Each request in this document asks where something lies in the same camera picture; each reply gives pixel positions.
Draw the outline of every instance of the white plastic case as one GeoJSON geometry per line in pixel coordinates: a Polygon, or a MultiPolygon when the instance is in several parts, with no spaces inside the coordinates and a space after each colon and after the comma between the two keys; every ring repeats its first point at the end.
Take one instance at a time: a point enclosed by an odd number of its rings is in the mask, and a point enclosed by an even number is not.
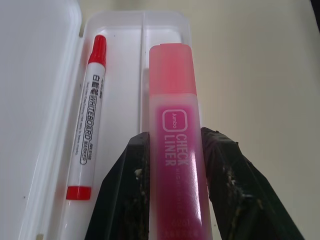
{"type": "Polygon", "coordinates": [[[191,45],[189,23],[176,12],[100,12],[80,38],[75,0],[5,5],[0,7],[0,239],[81,240],[102,180],[129,139],[149,128],[149,50],[161,43],[191,45]],[[67,201],[82,83],[97,34],[107,39],[107,63],[94,183],[90,201],[67,201]]]}

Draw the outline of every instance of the highlighter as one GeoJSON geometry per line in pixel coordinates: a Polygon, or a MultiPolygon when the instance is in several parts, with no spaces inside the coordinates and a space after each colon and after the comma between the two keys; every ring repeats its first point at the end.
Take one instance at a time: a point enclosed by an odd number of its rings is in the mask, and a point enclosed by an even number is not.
{"type": "Polygon", "coordinates": [[[192,51],[149,52],[150,236],[212,240],[192,51]]]}

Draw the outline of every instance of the red marker end cap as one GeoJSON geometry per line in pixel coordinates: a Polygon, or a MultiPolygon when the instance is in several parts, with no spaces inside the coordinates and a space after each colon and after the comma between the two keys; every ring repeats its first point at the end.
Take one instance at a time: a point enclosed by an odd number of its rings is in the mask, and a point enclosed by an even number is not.
{"type": "Polygon", "coordinates": [[[97,35],[94,38],[93,49],[90,55],[88,64],[99,63],[106,67],[106,50],[107,40],[102,35],[97,35]]]}
{"type": "Polygon", "coordinates": [[[68,186],[66,192],[67,200],[90,200],[91,187],[89,186],[68,186]]]}

